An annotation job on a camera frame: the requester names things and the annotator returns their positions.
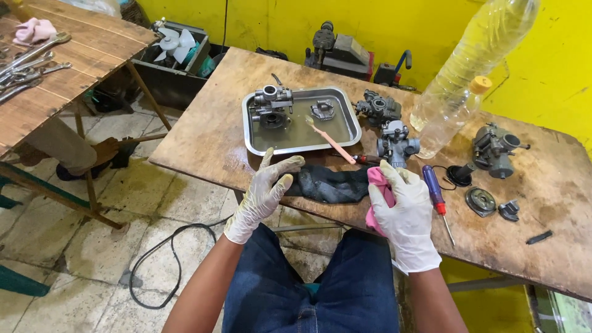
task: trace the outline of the yellow bottle cap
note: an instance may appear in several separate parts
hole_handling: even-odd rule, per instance
[[[471,83],[469,83],[469,90],[475,95],[482,95],[491,88],[491,80],[485,76],[476,76]]]

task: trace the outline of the pink cloth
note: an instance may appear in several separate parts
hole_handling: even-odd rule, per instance
[[[387,202],[388,207],[395,206],[395,197],[392,194],[391,184],[389,184],[388,180],[384,178],[384,175],[378,166],[368,169],[368,182],[378,187],[380,192],[382,192],[382,196]],[[366,225],[376,230],[382,236],[385,236],[378,225],[378,221],[376,221],[376,218],[374,217],[374,208],[372,206],[370,206],[368,214],[366,214]]]
[[[35,42],[45,40],[55,35],[56,29],[49,20],[38,20],[32,18],[25,23],[17,25],[17,32],[14,34],[13,43],[31,46]]]

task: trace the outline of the gloved hand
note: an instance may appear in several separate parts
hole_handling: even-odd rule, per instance
[[[232,242],[246,243],[259,226],[259,222],[278,208],[279,201],[294,180],[292,175],[286,174],[272,187],[279,175],[286,172],[298,172],[300,167],[304,165],[302,156],[292,156],[277,164],[269,165],[273,155],[273,148],[269,148],[265,152],[261,166],[253,176],[243,202],[226,222],[224,234]]]
[[[387,206],[375,185],[368,186],[374,217],[395,248],[395,261],[406,273],[422,272],[440,266],[442,258],[430,238],[432,210],[426,183],[403,168],[380,162],[380,171],[392,186],[394,207]]]

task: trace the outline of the jeans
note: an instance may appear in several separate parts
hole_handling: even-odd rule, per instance
[[[315,294],[263,223],[246,242],[224,304],[222,332],[398,333],[387,240],[350,229],[315,281]]]

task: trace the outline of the screwdriver shaft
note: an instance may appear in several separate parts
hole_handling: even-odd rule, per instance
[[[452,241],[452,246],[454,247],[456,244],[454,243],[454,238],[452,238],[452,234],[450,233],[450,228],[448,227],[448,221],[446,220],[446,216],[442,215],[444,219],[444,225],[446,226],[446,230],[448,231],[448,236],[450,236],[450,240]]]

